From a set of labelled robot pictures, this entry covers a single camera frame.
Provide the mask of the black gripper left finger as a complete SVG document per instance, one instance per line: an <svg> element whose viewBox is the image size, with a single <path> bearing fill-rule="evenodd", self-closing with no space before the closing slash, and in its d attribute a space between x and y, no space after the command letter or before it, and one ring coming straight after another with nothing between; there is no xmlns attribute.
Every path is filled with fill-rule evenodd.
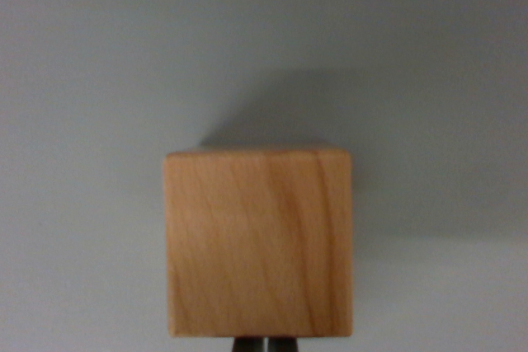
<svg viewBox="0 0 528 352"><path fill-rule="evenodd" d="M264 352L264 339L261 337L235 337L232 352Z"/></svg>

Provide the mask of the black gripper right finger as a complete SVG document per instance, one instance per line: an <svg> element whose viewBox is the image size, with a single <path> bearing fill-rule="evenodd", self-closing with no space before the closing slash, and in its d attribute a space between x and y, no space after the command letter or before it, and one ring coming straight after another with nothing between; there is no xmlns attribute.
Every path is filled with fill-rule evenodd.
<svg viewBox="0 0 528 352"><path fill-rule="evenodd" d="M268 352L298 352L298 341L295 337L269 337L267 340Z"/></svg>

